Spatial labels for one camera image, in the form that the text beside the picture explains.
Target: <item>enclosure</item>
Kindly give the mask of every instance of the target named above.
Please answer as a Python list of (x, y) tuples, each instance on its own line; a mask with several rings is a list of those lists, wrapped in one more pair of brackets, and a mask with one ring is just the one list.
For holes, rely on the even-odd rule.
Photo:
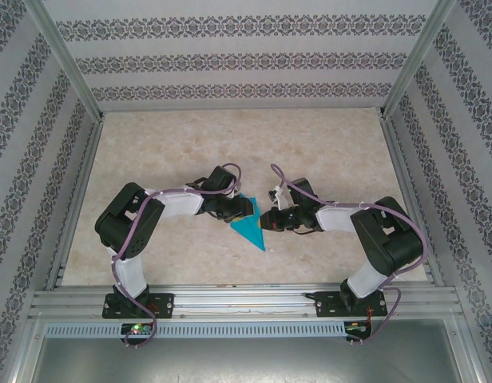
[[(228, 162), (262, 212), (276, 163), (423, 229), (372, 343), (305, 298), (362, 266), (356, 234), (263, 231), (262, 251), (197, 215), (157, 224), (143, 268), (171, 318), (124, 350), (98, 216), (128, 182)], [(492, 0), (0, 0), (0, 381), (60, 377), (492, 381)]]

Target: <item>beige marble surface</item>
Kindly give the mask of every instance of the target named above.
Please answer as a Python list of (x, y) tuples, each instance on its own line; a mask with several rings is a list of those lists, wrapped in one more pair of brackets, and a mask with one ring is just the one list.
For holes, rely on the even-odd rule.
[[(325, 199), (402, 197), (374, 109), (195, 110), (110, 113), (77, 224), (64, 285), (110, 285), (109, 256), (93, 230), (123, 185), (173, 188), (236, 162), (241, 191), (271, 207), (279, 180), (306, 177)], [(341, 282), (366, 260), (356, 234), (264, 231), (267, 251), (209, 215), (159, 222), (142, 253), (152, 284)], [(420, 267), (401, 280), (425, 280)]]

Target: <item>perforated metal strip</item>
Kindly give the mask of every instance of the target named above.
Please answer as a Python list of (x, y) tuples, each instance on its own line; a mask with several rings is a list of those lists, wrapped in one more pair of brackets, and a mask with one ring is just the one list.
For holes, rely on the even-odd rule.
[[(53, 323), (47, 328), (46, 338), (118, 338), (120, 329), (119, 323)], [(343, 337), (345, 334), (341, 321), (162, 323), (157, 328), (156, 338), (305, 338)]]

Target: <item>blue triangle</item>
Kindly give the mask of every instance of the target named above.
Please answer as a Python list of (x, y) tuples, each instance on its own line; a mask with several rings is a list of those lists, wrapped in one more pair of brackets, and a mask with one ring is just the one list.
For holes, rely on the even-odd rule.
[(255, 213), (249, 217), (244, 217), (243, 219), (231, 222), (230, 227), (259, 249), (265, 251), (264, 234), (262, 234), (262, 229), (259, 225), (260, 210), (256, 204), (256, 198), (250, 198), (249, 200), (253, 203)]

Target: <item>robotic arm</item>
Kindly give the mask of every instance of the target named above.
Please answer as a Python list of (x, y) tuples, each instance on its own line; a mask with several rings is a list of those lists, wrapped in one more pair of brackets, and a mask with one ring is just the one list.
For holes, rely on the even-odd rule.
[(235, 218), (253, 214), (250, 200), (236, 194), (235, 188), (227, 194), (220, 193), (238, 183), (236, 176), (218, 166), (208, 178), (200, 178), (182, 189), (157, 194), (145, 205), (127, 247), (121, 257), (114, 261), (131, 231), (135, 214), (149, 195), (154, 193), (154, 190), (144, 189), (135, 183), (126, 184), (122, 188), (95, 224), (95, 231), (115, 262), (117, 283), (113, 286), (113, 301), (120, 307), (117, 311), (125, 311), (133, 316), (143, 314), (141, 308), (134, 305), (126, 295), (142, 306), (147, 306), (149, 302), (149, 287), (143, 275), (141, 252), (147, 246), (159, 220), (207, 212), (229, 223)]
[[(315, 199), (294, 188), (313, 195)], [(285, 209), (273, 207), (260, 217), (260, 226), (271, 231), (294, 231), (310, 234), (322, 231), (356, 232), (367, 255), (367, 262), (340, 286), (342, 303), (353, 311), (365, 299), (374, 294), (389, 278), (423, 254), (423, 243), (413, 228), (398, 216), (374, 208), (329, 206), (318, 202), (310, 183), (302, 178), (289, 183), (294, 206)], [(280, 205), (278, 190), (270, 191), (273, 202)], [(392, 197), (384, 197), (375, 205), (386, 207), (407, 217), (404, 210)], [(309, 231), (296, 231), (305, 226)]]

